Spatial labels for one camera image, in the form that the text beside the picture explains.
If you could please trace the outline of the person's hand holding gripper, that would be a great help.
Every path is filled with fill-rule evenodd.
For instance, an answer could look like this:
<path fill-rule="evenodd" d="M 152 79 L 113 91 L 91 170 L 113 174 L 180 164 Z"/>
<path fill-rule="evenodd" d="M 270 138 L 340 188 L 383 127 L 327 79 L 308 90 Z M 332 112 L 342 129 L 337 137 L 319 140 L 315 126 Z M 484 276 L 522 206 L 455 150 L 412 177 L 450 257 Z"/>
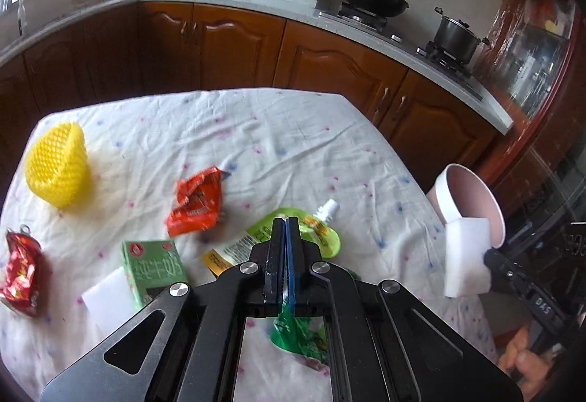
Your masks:
<path fill-rule="evenodd" d="M 523 399 L 531 401 L 542 389 L 552 367 L 550 355 L 541 357 L 528 349 L 528 327 L 524 325 L 512 337 L 504 353 L 498 359 L 498 368 L 512 374 L 516 369 L 521 375 L 519 388 Z"/>

